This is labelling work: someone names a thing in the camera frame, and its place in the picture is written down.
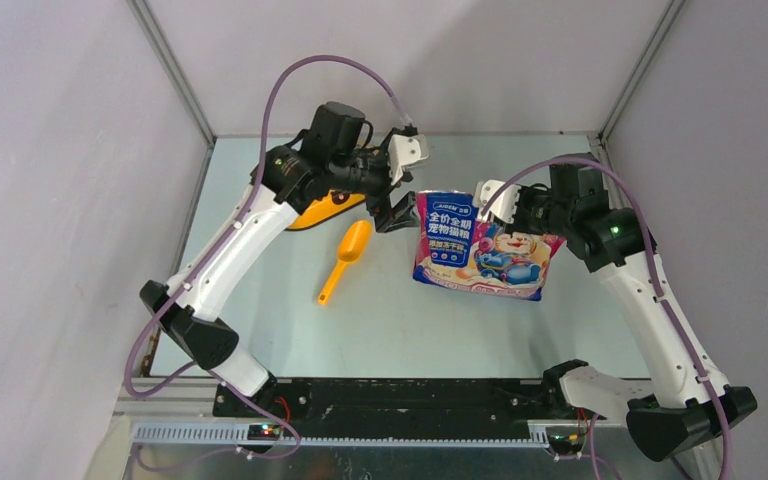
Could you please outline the yellow plastic food scoop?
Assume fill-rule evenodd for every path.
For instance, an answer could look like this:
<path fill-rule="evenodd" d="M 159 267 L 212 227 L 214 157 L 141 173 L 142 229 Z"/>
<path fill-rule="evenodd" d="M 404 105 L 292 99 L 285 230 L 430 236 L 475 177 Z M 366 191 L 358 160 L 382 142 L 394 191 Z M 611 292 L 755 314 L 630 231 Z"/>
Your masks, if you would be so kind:
<path fill-rule="evenodd" d="M 363 256 L 372 232 L 368 220 L 356 221 L 348 228 L 337 247 L 335 265 L 317 296 L 319 305 L 328 304 L 346 268 Z"/>

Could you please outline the yellow double pet bowl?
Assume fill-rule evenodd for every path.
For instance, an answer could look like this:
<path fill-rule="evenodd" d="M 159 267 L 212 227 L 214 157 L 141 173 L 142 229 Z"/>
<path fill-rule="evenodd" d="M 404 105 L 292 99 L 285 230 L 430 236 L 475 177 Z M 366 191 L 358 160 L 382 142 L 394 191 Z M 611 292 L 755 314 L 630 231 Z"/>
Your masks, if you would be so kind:
<path fill-rule="evenodd" d="M 302 153 L 309 160 L 315 176 L 304 185 L 305 210 L 287 227 L 297 232 L 311 229 L 331 220 L 366 201 L 366 192 L 372 186 L 367 173 L 365 148 L 357 146 L 347 152 L 332 151 L 315 158 L 313 153 Z"/>

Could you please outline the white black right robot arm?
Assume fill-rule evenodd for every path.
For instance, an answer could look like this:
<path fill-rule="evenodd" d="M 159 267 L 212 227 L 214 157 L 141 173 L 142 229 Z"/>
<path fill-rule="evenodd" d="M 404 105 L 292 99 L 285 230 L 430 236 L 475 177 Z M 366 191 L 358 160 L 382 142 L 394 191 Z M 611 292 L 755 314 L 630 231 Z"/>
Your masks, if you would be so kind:
<path fill-rule="evenodd" d="M 636 207 L 614 208 L 603 185 L 610 170 L 567 156 L 548 162 L 548 186 L 507 181 L 485 208 L 514 232 L 551 234 L 620 304 L 651 385 L 603 374 L 579 360 L 545 372 L 545 411 L 566 418 L 578 408 L 624 426 L 653 461 L 719 439 L 722 460 L 732 430 L 757 408 L 750 388 L 734 386 L 701 346 L 671 290 L 660 255 Z"/>

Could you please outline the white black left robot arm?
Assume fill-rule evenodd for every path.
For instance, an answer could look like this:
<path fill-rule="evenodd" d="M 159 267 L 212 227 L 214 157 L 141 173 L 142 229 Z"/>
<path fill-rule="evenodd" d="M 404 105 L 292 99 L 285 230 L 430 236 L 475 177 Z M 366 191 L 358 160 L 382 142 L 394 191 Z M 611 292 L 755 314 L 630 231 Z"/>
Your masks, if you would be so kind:
<path fill-rule="evenodd" d="M 311 125 L 264 153 L 244 197 L 202 251 L 165 282 L 147 281 L 139 297 L 173 342 L 199 368 L 238 392 L 252 416 L 276 403 L 274 377 L 219 315 L 257 258 L 314 203 L 333 194 L 361 195 L 379 233 L 415 227 L 412 192 L 391 193 L 412 179 L 430 151 L 411 124 L 391 129 L 380 144 L 361 142 L 372 127 L 354 107 L 329 101 Z"/>

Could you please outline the colourful cat food bag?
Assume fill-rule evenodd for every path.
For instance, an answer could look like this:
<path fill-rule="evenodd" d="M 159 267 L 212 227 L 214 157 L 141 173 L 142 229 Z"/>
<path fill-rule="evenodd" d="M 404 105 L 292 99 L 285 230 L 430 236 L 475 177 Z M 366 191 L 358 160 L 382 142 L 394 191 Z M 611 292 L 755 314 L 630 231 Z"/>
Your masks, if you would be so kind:
<path fill-rule="evenodd" d="M 472 196 L 455 191 L 416 194 L 420 237 L 412 278 L 448 290 L 539 301 L 549 266 L 565 240 L 507 233 L 481 222 Z"/>

